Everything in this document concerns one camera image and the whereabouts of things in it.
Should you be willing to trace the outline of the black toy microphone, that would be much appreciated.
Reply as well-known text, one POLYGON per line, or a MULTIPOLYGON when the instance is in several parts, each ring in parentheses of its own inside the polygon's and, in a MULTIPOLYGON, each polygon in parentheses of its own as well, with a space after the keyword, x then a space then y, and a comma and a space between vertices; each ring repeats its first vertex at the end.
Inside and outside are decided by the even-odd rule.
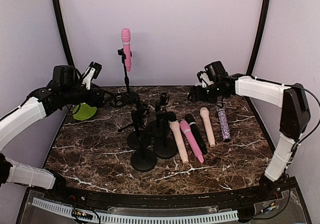
POLYGON ((196 120, 195 118, 193 117, 192 114, 186 114, 185 115, 185 120, 187 121, 187 123, 189 124, 190 126, 190 129, 191 129, 191 132, 202 152, 203 155, 206 155, 208 153, 208 150, 207 150, 207 147, 206 147, 206 144, 202 138, 202 135, 200 133, 200 130, 196 124, 196 120))

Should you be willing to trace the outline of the black clip mic stand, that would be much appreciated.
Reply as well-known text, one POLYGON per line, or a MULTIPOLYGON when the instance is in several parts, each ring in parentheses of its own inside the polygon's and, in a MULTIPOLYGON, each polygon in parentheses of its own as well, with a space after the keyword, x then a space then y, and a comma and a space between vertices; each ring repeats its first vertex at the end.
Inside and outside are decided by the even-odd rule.
POLYGON ((169 121, 176 121, 177 117, 172 111, 165 111, 163 114, 163 137, 156 139, 153 145, 154 154, 160 159, 170 159, 174 157, 178 151, 175 141, 168 138, 169 134, 169 121))

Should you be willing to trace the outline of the tall beige microphone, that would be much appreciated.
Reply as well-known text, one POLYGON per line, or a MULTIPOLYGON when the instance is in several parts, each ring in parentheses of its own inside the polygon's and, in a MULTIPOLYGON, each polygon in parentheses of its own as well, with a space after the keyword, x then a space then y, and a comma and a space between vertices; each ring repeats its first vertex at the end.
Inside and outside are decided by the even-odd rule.
POLYGON ((170 122, 169 127, 172 130, 173 136, 175 138, 175 142, 176 142, 182 163, 186 164, 189 162, 189 159, 188 159, 188 154, 187 154, 186 147, 184 144, 184 140, 183 140, 183 137, 181 134, 180 123, 178 120, 170 122))

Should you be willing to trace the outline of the purple rhinestone microphone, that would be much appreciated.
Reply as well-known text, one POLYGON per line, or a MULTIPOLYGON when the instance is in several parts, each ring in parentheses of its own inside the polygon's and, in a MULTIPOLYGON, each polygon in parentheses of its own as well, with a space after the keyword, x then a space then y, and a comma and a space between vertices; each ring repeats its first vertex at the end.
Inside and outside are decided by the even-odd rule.
POLYGON ((231 140, 231 135, 225 110, 223 108, 217 108, 217 116, 220 123, 222 140, 224 142, 229 142, 231 140))

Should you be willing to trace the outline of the pink microphone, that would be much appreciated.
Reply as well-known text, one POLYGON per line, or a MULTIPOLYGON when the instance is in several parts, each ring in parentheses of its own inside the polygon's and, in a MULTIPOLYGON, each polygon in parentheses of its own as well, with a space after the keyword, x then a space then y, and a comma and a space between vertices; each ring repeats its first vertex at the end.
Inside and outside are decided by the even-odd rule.
POLYGON ((203 164, 204 163, 203 154, 196 142, 195 137, 192 134, 191 127, 186 120, 182 120, 180 122, 180 129, 184 133, 195 157, 199 160, 201 164, 203 164))
POLYGON ((123 53, 125 55, 124 65, 127 72, 131 71, 132 61, 131 61, 131 33, 129 28, 123 28, 121 30, 121 40, 123 44, 123 53))

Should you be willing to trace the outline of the black stand with textured grip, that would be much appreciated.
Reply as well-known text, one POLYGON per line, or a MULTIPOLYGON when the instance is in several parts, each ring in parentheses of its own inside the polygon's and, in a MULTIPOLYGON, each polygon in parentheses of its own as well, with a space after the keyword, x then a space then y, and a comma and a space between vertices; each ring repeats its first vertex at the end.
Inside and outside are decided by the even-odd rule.
POLYGON ((153 151, 141 146, 132 154, 130 163, 136 171, 148 172, 156 166, 157 157, 153 151))

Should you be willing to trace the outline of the round-base stand of tall beige mic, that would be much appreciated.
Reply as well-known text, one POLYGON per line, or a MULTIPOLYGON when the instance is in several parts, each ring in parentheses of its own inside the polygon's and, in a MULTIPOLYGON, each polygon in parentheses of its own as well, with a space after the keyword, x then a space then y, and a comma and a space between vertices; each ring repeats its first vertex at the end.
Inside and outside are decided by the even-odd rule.
POLYGON ((139 115, 135 110, 131 112, 132 123, 134 131, 131 132, 127 137, 127 145, 133 149, 138 150, 142 146, 147 148, 151 144, 151 136, 144 130, 140 130, 139 126, 139 115))

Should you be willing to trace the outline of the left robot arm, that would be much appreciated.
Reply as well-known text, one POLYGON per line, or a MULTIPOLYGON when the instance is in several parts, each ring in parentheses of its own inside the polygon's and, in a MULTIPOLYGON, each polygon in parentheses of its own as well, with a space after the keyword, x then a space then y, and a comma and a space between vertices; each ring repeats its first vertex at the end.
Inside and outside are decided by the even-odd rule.
POLYGON ((53 68, 48 84, 32 90, 23 102, 0 119, 0 185, 16 184, 50 190, 67 202, 63 178, 42 168, 63 115, 71 105, 103 108, 113 93, 95 82, 102 65, 91 62, 84 72, 71 65, 53 68))

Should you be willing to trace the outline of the beige microphone round head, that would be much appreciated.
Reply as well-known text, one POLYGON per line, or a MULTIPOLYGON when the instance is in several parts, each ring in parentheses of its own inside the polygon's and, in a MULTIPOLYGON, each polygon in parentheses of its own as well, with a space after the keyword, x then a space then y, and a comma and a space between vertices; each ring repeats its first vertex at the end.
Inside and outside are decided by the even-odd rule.
POLYGON ((216 146, 216 140, 212 129, 212 124, 210 120, 210 112, 206 107, 200 109, 200 116, 202 117, 204 128, 206 131, 208 143, 211 147, 216 146))

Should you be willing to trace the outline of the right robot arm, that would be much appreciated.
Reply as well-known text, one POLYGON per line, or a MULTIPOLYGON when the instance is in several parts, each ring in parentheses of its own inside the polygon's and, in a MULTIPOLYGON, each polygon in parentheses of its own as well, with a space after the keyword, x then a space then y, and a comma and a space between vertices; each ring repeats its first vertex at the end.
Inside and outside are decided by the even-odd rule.
POLYGON ((197 73, 200 85, 190 89, 188 100, 216 103, 219 98, 232 95, 257 99, 281 109, 280 136, 277 147, 264 176, 277 181, 292 162, 298 146, 306 139, 303 136, 311 119, 306 94, 301 84, 276 83, 251 75, 229 75, 220 61, 205 66, 197 73))

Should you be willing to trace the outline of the black tripod mic stand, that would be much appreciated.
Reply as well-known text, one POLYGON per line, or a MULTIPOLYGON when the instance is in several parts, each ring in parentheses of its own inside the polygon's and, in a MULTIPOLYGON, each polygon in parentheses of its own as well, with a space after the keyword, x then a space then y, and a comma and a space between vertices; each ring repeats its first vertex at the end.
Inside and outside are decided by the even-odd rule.
POLYGON ((132 108, 137 114, 138 127, 145 129, 145 118, 150 113, 150 107, 140 100, 137 93, 129 95, 127 92, 117 93, 110 98, 108 102, 113 108, 132 108))

